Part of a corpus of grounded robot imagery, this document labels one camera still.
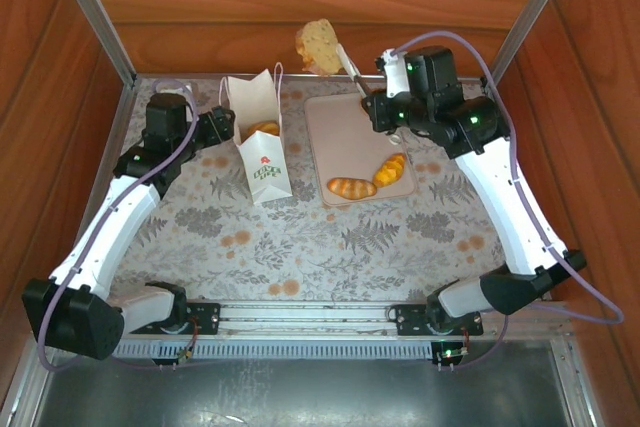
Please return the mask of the striped fake croissant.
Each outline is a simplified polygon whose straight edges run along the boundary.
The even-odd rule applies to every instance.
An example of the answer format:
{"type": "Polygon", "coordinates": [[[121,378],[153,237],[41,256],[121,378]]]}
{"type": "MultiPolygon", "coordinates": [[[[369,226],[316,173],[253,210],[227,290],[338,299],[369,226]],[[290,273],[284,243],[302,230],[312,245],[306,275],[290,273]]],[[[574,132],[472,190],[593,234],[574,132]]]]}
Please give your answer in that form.
{"type": "Polygon", "coordinates": [[[246,137],[251,137],[256,132],[263,132],[273,136],[280,135],[280,126],[277,121],[262,121],[251,125],[246,133],[246,137]]]}

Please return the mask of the fake bread slice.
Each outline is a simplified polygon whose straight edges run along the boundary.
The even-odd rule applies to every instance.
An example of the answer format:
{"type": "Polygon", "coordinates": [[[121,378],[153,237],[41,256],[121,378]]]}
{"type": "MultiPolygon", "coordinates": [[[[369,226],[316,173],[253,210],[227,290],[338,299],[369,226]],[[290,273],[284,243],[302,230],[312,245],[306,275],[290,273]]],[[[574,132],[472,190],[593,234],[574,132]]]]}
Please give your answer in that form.
{"type": "Polygon", "coordinates": [[[295,48],[302,58],[303,70],[323,77],[335,75],[343,68],[337,45],[336,32],[325,18],[306,23],[295,37],[295,48]]]}

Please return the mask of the white paper bag with handles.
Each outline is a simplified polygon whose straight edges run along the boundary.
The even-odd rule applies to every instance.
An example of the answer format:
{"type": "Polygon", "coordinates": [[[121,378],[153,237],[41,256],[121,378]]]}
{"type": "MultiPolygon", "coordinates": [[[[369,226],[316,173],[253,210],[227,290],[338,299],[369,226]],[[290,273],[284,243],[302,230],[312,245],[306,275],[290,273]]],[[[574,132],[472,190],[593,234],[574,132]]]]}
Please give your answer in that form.
{"type": "Polygon", "coordinates": [[[218,101],[235,113],[234,137],[255,204],[292,195],[284,154],[284,128],[281,115],[281,63],[246,80],[226,76],[220,82],[218,101]],[[247,138],[248,128],[262,121],[277,121],[280,135],[256,132],[247,138]]]}

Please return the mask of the small orange fake bread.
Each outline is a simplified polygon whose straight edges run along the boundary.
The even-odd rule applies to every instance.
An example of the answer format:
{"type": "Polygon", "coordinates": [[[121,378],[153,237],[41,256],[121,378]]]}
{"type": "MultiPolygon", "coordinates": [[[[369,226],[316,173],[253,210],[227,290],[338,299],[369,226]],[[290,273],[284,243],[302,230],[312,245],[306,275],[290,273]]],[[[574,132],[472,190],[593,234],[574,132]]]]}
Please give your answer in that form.
{"type": "Polygon", "coordinates": [[[406,156],[404,153],[395,153],[388,157],[373,177],[373,184],[377,188],[388,187],[399,181],[404,174],[406,156]]]}

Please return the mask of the long striped fake bread roll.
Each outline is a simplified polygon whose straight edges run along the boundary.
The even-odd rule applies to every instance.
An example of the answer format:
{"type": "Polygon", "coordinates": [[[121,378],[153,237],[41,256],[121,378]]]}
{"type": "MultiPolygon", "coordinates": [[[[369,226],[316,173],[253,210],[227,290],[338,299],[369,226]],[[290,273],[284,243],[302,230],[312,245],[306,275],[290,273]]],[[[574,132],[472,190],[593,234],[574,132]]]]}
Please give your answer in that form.
{"type": "Polygon", "coordinates": [[[377,187],[372,182],[357,178],[332,178],[327,182],[327,188],[347,200],[361,200],[377,194],[377,187]]]}

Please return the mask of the pale pink tray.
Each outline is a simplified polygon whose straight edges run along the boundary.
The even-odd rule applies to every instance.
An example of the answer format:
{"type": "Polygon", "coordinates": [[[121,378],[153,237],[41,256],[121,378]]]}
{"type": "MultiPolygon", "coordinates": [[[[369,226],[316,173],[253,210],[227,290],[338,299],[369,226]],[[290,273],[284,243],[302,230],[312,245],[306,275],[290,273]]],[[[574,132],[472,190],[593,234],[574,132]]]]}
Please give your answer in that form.
{"type": "Polygon", "coordinates": [[[309,98],[304,113],[321,196],[331,207],[350,203],[330,192],[327,184],[331,179],[370,181],[391,155],[407,152],[400,135],[372,130],[357,93],[309,98]]]}

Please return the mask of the floral patterned table cover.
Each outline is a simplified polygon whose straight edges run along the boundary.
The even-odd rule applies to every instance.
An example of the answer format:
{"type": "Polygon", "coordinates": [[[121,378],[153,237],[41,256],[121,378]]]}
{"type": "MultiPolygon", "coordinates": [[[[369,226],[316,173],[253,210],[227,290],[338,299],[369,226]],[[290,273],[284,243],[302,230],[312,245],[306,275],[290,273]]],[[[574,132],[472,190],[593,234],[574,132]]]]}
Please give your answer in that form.
{"type": "Polygon", "coordinates": [[[421,302],[500,266],[501,242],[471,183],[409,132],[413,194],[337,207],[323,201],[304,104],[353,89],[339,80],[284,81],[289,198],[254,204],[232,143],[199,152],[138,230],[111,294],[165,281],[216,301],[421,302]]]}

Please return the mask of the circuit board with green light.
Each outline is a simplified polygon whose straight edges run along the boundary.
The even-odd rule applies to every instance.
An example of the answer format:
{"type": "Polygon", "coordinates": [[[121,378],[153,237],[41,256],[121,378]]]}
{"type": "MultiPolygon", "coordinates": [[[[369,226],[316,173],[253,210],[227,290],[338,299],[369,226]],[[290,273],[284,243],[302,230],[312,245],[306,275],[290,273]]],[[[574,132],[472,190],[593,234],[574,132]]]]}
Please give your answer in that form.
{"type": "Polygon", "coordinates": [[[453,372],[469,354],[463,342],[432,342],[432,364],[442,372],[453,372]]]}

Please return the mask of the grey metal sheet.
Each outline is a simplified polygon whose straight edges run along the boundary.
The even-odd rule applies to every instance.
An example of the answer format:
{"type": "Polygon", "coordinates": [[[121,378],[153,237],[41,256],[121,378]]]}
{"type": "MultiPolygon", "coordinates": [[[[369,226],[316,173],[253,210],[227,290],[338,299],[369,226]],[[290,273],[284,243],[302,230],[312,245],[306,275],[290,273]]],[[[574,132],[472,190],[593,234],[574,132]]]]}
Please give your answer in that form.
{"type": "Polygon", "coordinates": [[[224,360],[174,371],[85,361],[47,383],[34,427],[573,427],[545,345],[472,367],[224,360]]]}

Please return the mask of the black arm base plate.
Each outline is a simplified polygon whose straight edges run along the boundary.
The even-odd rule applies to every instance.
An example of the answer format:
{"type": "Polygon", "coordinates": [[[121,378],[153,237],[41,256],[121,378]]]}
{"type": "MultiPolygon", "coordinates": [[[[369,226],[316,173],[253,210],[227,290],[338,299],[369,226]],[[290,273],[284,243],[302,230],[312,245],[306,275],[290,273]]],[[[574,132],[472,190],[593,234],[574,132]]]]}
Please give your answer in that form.
{"type": "Polygon", "coordinates": [[[221,305],[213,302],[188,302],[186,335],[215,336],[220,324],[221,305]]]}
{"type": "Polygon", "coordinates": [[[480,336],[484,333],[479,312],[451,317],[438,304],[395,304],[387,318],[399,336],[480,336]]]}

